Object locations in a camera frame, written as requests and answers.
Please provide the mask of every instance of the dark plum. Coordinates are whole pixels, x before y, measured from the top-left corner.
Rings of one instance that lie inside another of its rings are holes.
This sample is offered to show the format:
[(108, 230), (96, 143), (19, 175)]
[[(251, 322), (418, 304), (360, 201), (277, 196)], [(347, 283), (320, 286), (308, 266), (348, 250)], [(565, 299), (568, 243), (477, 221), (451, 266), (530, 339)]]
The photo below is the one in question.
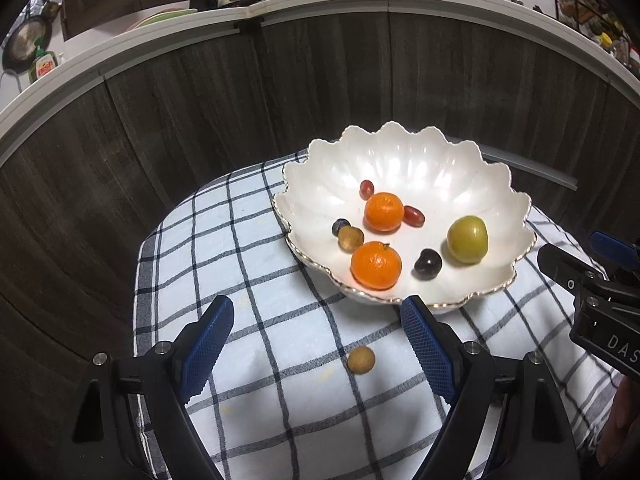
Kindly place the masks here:
[(343, 227), (347, 226), (347, 225), (351, 225), (349, 223), (349, 221), (346, 218), (338, 218), (335, 222), (334, 225), (331, 226), (331, 232), (334, 236), (337, 236), (338, 233), (340, 232), (340, 229), (342, 229)]
[(421, 280), (432, 280), (442, 269), (442, 258), (433, 249), (423, 249), (416, 260), (414, 270)]

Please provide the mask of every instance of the yellow bottle cap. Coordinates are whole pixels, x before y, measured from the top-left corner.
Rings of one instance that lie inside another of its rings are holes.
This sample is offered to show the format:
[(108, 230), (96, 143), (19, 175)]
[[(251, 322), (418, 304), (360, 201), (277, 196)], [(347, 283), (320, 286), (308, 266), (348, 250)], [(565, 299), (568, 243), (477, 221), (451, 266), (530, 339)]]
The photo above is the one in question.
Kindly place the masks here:
[(600, 39), (602, 40), (602, 46), (611, 46), (613, 44), (613, 41), (611, 41), (611, 38), (607, 35), (606, 32), (603, 32), (600, 35)]

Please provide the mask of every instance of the blue gripper pad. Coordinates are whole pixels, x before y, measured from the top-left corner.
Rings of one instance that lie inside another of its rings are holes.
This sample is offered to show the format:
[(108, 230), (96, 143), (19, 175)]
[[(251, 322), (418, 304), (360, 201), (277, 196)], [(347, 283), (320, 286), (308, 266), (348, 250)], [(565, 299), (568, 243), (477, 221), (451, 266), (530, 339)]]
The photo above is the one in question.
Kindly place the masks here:
[(462, 375), (462, 357), (455, 342), (443, 332), (418, 296), (402, 302), (400, 321), (429, 386), (447, 404), (452, 404)]
[(178, 399), (183, 404), (204, 389), (233, 325), (234, 304), (226, 296), (217, 296), (200, 320), (189, 323), (176, 338), (176, 343), (190, 346), (182, 349), (186, 352), (182, 358)]
[(640, 269), (638, 251), (632, 245), (625, 244), (613, 236), (596, 231), (589, 239), (591, 249), (603, 258), (610, 260), (628, 270)]

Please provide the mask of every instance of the plate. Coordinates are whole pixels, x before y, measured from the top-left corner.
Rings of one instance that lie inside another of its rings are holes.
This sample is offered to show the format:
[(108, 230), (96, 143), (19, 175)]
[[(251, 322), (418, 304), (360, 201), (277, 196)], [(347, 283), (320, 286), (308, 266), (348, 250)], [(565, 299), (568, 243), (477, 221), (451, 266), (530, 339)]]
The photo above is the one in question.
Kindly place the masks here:
[[(536, 243), (525, 220), (529, 195), (511, 188), (511, 171), (502, 163), (482, 160), (471, 140), (453, 144), (429, 126), (410, 133), (389, 122), (370, 133), (349, 126), (336, 142), (315, 139), (304, 162), (283, 168), (286, 190), (273, 197), (276, 214), (288, 229), (286, 241), (304, 264), (327, 273), (347, 296), (363, 303), (399, 304), (417, 294), (434, 312), (450, 312), (476, 296), (509, 286), (515, 264)], [(420, 228), (402, 224), (391, 234), (367, 230), (361, 181), (376, 192), (391, 192), (426, 216)], [(446, 249), (447, 231), (458, 218), (479, 216), (486, 224), (489, 250), (478, 264), (457, 263)], [(351, 255), (340, 249), (331, 226), (346, 218), (365, 233), (365, 242), (389, 243), (402, 258), (402, 273), (390, 289), (364, 288), (351, 275)], [(412, 273), (423, 248), (443, 257), (439, 275), (430, 281)]]
[(130, 30), (134, 30), (136, 28), (144, 27), (145, 25), (151, 25), (152, 23), (163, 22), (164, 20), (169, 20), (171, 18), (180, 18), (181, 16), (187, 16), (188, 14), (193, 14), (194, 12), (198, 12), (197, 9), (165, 9), (152, 14), (151, 16), (147, 16), (146, 18), (142, 18), (138, 20), (133, 25), (130, 25), (126, 28), (125, 32), (129, 32)]

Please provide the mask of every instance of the yellow-green fruit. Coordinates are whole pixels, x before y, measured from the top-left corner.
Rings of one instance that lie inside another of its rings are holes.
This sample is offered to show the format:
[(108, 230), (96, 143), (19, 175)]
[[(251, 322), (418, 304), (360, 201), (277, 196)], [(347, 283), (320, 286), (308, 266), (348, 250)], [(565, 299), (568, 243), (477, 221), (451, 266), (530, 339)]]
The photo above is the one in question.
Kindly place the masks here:
[(489, 250), (486, 226), (477, 216), (463, 216), (449, 228), (447, 246), (451, 255), (463, 264), (476, 264)]

